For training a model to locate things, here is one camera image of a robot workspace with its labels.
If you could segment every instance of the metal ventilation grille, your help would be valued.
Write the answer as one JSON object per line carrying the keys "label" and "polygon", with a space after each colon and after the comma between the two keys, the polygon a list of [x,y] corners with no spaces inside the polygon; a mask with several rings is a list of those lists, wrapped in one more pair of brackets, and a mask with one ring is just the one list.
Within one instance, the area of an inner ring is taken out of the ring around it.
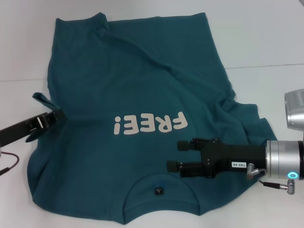
{"label": "metal ventilation grille", "polygon": [[304,106],[304,90],[294,93],[295,106]]}

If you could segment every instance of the blue led ring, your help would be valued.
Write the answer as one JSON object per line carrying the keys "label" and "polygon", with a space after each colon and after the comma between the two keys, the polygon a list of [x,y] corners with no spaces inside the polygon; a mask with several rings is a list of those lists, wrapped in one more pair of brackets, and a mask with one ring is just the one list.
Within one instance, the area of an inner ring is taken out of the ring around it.
{"label": "blue led ring", "polygon": [[290,172],[287,176],[291,179],[296,179],[299,175],[296,172]]}

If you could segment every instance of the t-shirt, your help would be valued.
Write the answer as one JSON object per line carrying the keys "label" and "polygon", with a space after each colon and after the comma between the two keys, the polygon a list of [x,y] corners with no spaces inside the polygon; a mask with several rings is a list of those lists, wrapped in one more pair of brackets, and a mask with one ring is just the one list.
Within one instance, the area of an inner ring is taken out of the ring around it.
{"label": "t-shirt", "polygon": [[33,201],[54,213],[122,224],[156,210],[201,215],[255,182],[245,173],[167,172],[167,160],[200,161],[177,141],[276,139],[256,105],[234,101],[205,13],[57,19],[47,79],[49,103],[66,119],[39,138],[28,184]]}

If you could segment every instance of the robotic arm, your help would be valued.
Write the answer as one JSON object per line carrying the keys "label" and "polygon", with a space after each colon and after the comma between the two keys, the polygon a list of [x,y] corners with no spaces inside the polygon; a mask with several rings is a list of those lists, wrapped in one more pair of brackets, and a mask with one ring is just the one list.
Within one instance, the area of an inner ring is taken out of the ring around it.
{"label": "robotic arm", "polygon": [[[285,94],[287,127],[304,131],[304,89]],[[295,193],[295,179],[304,178],[304,146],[302,141],[267,141],[267,147],[226,145],[219,139],[193,138],[179,141],[179,151],[200,151],[199,162],[167,161],[168,172],[183,177],[214,178],[219,172],[246,172],[247,178],[263,172],[270,178],[288,179],[287,185],[259,181],[267,187]]]}

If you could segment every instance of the white tabletop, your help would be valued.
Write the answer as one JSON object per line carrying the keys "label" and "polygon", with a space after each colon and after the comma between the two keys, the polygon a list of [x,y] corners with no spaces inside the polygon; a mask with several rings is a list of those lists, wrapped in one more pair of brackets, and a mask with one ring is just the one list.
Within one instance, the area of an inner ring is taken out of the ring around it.
{"label": "white tabletop", "polygon": [[[2,0],[0,129],[47,111],[31,96],[48,94],[45,78],[55,18],[84,19],[99,11],[109,20],[205,12],[236,100],[257,104],[260,117],[268,119],[279,140],[303,139],[303,133],[286,127],[284,93],[304,88],[304,65],[258,67],[304,64],[304,7],[298,0]],[[0,177],[0,227],[122,227],[115,222],[61,216],[36,206],[26,177],[36,143],[22,139],[2,148],[17,153],[20,163]],[[14,159],[2,155],[0,169]],[[257,183],[233,202],[202,216],[157,211],[126,227],[297,228],[302,226],[303,213],[304,182],[296,182],[293,196]]]}

